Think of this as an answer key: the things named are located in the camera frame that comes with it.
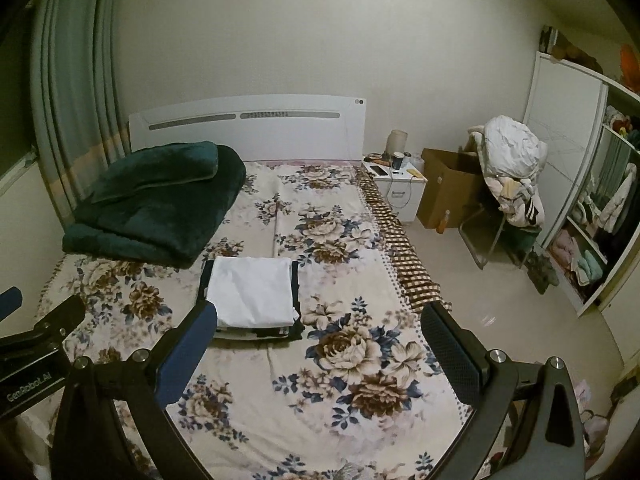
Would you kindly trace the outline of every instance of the mobile phone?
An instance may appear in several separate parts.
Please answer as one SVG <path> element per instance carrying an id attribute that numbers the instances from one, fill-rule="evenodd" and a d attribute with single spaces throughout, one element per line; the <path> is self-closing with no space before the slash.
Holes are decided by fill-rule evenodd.
<path id="1" fill-rule="evenodd" d="M 375 164 L 372 164 L 371 169 L 375 171 L 377 174 L 379 174 L 380 176 L 388 175 L 388 173 L 385 170 L 380 168 L 380 166 L 376 166 Z"/>

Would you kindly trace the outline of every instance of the cable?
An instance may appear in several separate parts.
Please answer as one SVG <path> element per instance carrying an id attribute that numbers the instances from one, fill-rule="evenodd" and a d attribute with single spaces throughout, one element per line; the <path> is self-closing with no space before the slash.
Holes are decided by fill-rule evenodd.
<path id="1" fill-rule="evenodd" d="M 394 176 L 393 176 L 394 172 L 393 172 L 392 168 L 389 168 L 389 170 L 390 170 L 389 171 L 389 176 L 391 177 L 391 184 L 389 185 L 388 189 L 386 190 L 385 201 L 389 205 L 389 207 L 392 207 L 393 209 L 404 209 L 409 204 L 409 202 L 411 202 L 411 195 L 414 192 L 414 188 L 411 185 L 411 183 L 414 181 L 415 177 L 412 175 L 411 179 L 409 179 L 409 182 L 407 183 L 407 185 L 409 186 L 409 198 L 407 198 L 406 202 L 404 204 L 402 204 L 401 206 L 396 206 L 396 205 L 393 205 L 391 202 L 389 202 L 389 192 L 391 191 L 391 188 L 394 185 Z"/>

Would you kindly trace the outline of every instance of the blue gripper pad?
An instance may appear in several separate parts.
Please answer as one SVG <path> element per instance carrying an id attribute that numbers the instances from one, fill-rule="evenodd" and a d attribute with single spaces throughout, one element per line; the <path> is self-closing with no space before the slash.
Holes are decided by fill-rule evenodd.
<path id="1" fill-rule="evenodd" d="M 156 387 L 154 396 L 161 408 L 180 399 L 196 366 L 202 359 L 218 326 L 216 307 L 209 301 L 199 301 L 187 314 L 182 323 L 162 336 L 152 350 L 152 354 L 165 353 L 159 356 L 156 370 Z M 167 346 L 162 340 L 168 338 Z"/>
<path id="2" fill-rule="evenodd" d="M 0 321 L 2 321 L 9 314 L 12 314 L 22 304 L 22 293 L 16 286 L 4 291 L 0 294 Z"/>

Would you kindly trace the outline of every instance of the wardrobe door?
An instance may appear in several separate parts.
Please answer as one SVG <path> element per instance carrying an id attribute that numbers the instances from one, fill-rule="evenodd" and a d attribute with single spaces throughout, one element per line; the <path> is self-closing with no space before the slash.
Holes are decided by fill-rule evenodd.
<path id="1" fill-rule="evenodd" d="M 589 167 L 606 101 L 607 86 L 601 80 L 538 54 L 524 122 L 548 144 L 538 186 L 545 209 L 538 236 L 543 247 L 564 221 Z"/>
<path id="2" fill-rule="evenodd" d="M 626 363 L 640 350 L 640 266 L 602 311 Z"/>

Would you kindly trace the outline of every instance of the tiled floor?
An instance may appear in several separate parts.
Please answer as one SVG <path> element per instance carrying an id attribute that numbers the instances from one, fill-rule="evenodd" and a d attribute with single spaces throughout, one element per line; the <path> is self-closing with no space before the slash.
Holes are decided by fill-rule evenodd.
<path id="1" fill-rule="evenodd" d="M 591 387 L 590 408 L 606 414 L 609 394 L 622 371 L 622 359 L 602 315 L 590 309 L 577 318 L 562 291 L 550 286 L 542 296 L 517 269 L 497 255 L 478 269 L 457 229 L 439 235 L 416 220 L 407 234 L 433 279 L 442 286 L 453 316 L 488 348 L 517 361 L 544 362 L 552 355 L 566 362 L 575 383 Z"/>

